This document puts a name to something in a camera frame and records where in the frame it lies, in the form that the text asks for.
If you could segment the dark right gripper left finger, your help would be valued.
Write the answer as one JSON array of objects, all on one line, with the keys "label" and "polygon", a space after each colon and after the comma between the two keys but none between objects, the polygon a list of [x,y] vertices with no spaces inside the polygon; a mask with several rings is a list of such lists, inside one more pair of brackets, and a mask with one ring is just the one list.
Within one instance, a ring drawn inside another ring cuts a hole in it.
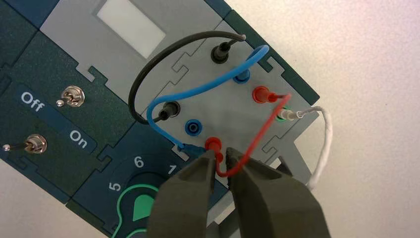
[{"label": "dark right gripper left finger", "polygon": [[215,153],[207,151],[158,190],[147,223],[149,238],[204,238],[215,176]]}]

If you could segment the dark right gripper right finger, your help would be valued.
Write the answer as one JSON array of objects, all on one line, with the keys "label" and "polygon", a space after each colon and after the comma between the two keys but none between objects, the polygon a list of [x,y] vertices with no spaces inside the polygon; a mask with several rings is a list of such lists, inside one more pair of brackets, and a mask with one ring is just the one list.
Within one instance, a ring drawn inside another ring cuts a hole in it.
[{"label": "dark right gripper right finger", "polygon": [[243,238],[329,238],[320,203],[300,181],[249,158],[228,178]]}]

